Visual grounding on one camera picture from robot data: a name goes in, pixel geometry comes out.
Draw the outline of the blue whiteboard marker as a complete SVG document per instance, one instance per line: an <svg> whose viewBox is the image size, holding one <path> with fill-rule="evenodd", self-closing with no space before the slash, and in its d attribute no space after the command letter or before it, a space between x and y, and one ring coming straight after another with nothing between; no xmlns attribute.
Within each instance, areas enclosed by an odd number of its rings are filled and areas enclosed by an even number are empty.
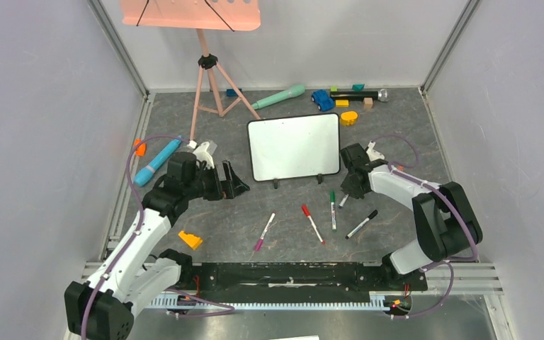
<svg viewBox="0 0 544 340"><path fill-rule="evenodd" d="M342 209L346 203L346 201L348 200L349 198L349 195L348 194L345 194L342 199L340 200L339 204L338 204L338 209Z"/></svg>

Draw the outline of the black framed whiteboard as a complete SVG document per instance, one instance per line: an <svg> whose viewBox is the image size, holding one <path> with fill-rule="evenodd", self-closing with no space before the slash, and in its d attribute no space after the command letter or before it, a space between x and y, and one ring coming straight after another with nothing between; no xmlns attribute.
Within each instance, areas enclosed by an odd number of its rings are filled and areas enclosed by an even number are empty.
<svg viewBox="0 0 544 340"><path fill-rule="evenodd" d="M328 176L341 170L337 113L253 120L246 126L256 182Z"/></svg>

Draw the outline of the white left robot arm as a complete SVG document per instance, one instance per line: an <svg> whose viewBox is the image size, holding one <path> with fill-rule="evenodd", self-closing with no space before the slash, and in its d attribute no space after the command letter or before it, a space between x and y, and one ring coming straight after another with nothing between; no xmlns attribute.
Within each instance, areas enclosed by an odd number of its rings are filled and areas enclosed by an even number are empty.
<svg viewBox="0 0 544 340"><path fill-rule="evenodd" d="M110 256L85 283L73 281L64 292L67 326L83 339L126 339L136 316L167 288L193 283L193 259L167 249L143 273L153 248L168 234L191 200L233 199L250 187L222 163L220 178L212 157L176 152L141 202L132 226Z"/></svg>

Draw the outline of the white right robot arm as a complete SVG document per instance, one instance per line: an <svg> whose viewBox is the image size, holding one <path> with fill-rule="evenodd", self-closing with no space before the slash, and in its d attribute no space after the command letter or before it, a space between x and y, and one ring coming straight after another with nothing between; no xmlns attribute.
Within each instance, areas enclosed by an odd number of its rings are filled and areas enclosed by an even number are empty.
<svg viewBox="0 0 544 340"><path fill-rule="evenodd" d="M416 238L382 259L381 281L390 289L401 288L409 274L430 269L442 261L459 261L469 249L468 261L478 258L482 229L463 187L451 181L424 181L399 170L374 149L352 144L339 152L347 175L342 191L362 199L367 193L387 196L412 211Z"/></svg>

